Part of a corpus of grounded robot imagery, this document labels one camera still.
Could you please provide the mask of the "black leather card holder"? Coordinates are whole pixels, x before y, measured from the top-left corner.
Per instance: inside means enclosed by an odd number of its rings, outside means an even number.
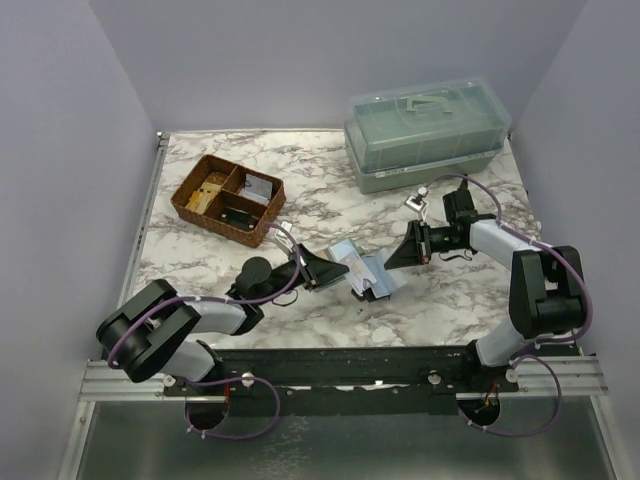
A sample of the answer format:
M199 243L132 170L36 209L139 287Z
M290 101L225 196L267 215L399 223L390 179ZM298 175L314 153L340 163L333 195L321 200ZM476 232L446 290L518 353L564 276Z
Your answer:
M382 299L390 299L398 290L406 284L406 277L395 270L386 270L385 261L390 253L386 249L379 250L375 255L365 255L364 262L376 277L376 283L363 294L357 294L351 286L351 294L358 301L375 302Z

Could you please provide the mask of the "white VIP card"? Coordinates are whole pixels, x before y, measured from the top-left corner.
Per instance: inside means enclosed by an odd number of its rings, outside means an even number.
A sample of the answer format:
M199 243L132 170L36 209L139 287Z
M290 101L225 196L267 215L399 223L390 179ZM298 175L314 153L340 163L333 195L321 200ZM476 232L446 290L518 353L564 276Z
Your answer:
M273 183L261 177L246 174L244 187L239 194L262 205L268 205L273 195Z

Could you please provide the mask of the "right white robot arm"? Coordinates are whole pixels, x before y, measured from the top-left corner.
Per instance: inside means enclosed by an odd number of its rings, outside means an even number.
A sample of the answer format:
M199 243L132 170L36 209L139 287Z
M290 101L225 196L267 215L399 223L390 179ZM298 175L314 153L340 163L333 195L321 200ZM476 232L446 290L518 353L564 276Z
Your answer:
M496 380L495 367L507 365L528 346L584 327L592 306L575 248L531 240L496 215L479 213L466 181L443 197L443 206L447 224L411 221L384 268L426 265L434 254L468 251L481 252L509 270L506 319L470 343L468 360L459 370L462 384L480 392Z

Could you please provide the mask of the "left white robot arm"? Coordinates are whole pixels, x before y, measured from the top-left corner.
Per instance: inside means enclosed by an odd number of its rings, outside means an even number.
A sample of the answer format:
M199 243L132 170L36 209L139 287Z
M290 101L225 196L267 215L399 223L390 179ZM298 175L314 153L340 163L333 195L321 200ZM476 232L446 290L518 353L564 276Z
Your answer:
M325 287L349 268L321 258L300 244L286 263L272 267L263 257L244 262L223 298L181 296L164 279L154 280L104 320L96 338L114 368L140 383L158 373L187 379L201 395L214 393L222 380L216 354L197 332L239 336L263 318L261 307L302 286Z

